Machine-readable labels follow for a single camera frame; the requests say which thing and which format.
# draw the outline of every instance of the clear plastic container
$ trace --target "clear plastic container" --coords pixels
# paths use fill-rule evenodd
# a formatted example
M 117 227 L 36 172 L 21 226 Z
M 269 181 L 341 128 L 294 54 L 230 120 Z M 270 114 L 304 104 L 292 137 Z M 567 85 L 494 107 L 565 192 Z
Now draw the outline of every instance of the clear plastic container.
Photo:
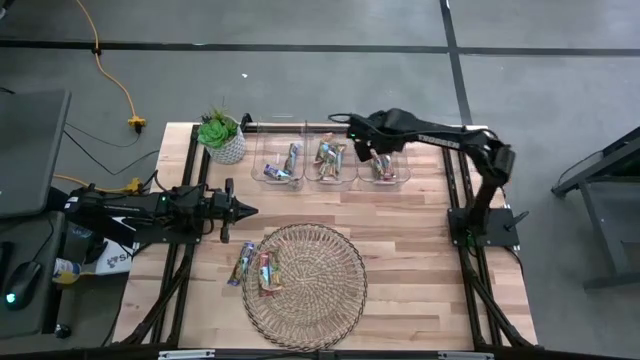
M 363 191 L 397 191 L 402 185 L 411 178 L 411 170 L 409 169 L 409 161 L 407 154 L 403 152 L 394 152 L 391 154 L 391 164 L 395 176 L 389 180 L 381 180 L 376 176 L 371 162 L 373 159 L 360 162 L 358 161 L 358 178 L 360 190 Z
M 356 153 L 353 148 L 353 141 L 345 136 L 347 126 L 344 129 L 336 128 L 333 136 L 322 133 L 313 133 L 306 131 L 307 137 L 307 154 L 305 156 L 304 176 L 308 180 L 309 186 L 316 191 L 348 191 L 351 189 L 353 182 L 358 177 L 356 165 Z M 316 158 L 321 143 L 329 137 L 329 144 L 344 145 L 342 153 L 342 161 L 340 171 L 336 176 L 329 174 L 321 174 L 320 171 L 324 165 L 324 161 Z
M 256 126 L 256 151 L 251 177 L 260 183 L 265 190 L 300 190 L 303 186 L 302 179 L 305 167 L 306 122 L 287 124 L 287 126 L 278 123 L 259 122 Z M 298 146 L 296 161 L 291 175 L 282 180 L 266 175 L 265 168 L 267 165 L 281 171 L 285 170 L 285 162 L 289 157 L 291 144 Z

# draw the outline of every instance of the white plant pot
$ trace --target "white plant pot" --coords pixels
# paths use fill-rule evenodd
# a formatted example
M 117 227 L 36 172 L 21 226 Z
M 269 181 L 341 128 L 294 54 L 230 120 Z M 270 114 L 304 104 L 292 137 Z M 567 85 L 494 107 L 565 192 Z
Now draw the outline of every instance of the white plant pot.
M 214 149 L 206 145 L 205 148 L 207 149 L 207 152 L 209 152 L 209 155 L 211 155 L 211 160 L 223 165 L 237 163 L 242 160 L 245 152 L 247 151 L 246 141 L 244 140 L 244 135 L 242 134 L 242 130 L 240 130 L 239 126 L 236 137 L 228 141 L 221 148 Z

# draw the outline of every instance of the computer mouse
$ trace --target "computer mouse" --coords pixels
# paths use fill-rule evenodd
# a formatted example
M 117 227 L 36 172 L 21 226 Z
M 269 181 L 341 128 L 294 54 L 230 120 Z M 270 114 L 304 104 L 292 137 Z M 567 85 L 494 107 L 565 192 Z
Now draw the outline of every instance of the computer mouse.
M 42 266 L 35 261 L 18 265 L 4 291 L 4 303 L 9 310 L 20 310 L 29 305 L 41 272 Z

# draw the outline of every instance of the wooden table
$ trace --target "wooden table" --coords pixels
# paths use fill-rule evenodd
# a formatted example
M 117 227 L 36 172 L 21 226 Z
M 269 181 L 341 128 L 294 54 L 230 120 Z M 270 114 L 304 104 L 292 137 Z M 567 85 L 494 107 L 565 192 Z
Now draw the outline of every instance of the wooden table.
M 192 125 L 167 124 L 157 164 L 158 178 L 165 186 L 181 182 Z M 250 175 L 254 136 L 247 135 L 247 154 L 240 163 L 224 166 L 211 162 L 207 179 L 210 187 L 223 187 L 224 179 L 233 177 L 240 201 L 258 208 L 260 213 L 238 222 L 229 244 L 220 243 L 219 234 L 214 231 L 197 246 L 181 347 L 273 348 L 249 322 L 242 304 L 242 288 L 229 286 L 226 281 L 245 241 L 260 242 L 278 227 L 313 222 L 347 236 L 363 255 L 367 270 L 369 288 L 364 314 L 336 348 L 473 348 L 458 253 L 448 234 L 445 213 L 450 205 L 440 148 L 407 146 L 412 176 L 398 192 L 360 191 L 357 180 L 351 191 L 342 193 L 317 193 L 309 186 L 298 192 L 266 192 Z M 197 182 L 202 151 L 199 146 L 192 184 Z M 477 189 L 480 177 L 470 165 Z M 463 194 L 459 197 L 464 204 Z M 494 202 L 493 206 L 500 206 L 502 199 L 496 196 Z M 167 248 L 155 244 L 135 258 L 114 341 L 129 335 L 156 301 Z M 535 343 L 518 264 L 504 249 L 487 248 L 486 253 L 497 303 L 522 335 Z M 168 309 L 164 336 L 169 332 L 173 306 L 170 304 Z M 483 305 L 479 311 L 488 340 Z

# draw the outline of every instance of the potted plant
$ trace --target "potted plant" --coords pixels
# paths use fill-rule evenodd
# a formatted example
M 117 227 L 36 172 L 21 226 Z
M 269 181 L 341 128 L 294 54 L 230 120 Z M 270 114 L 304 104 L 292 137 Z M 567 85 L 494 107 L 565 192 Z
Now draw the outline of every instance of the potted plant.
M 211 159 L 219 164 L 235 164 L 246 152 L 242 130 L 225 109 L 214 108 L 202 116 L 198 141 L 205 146 Z

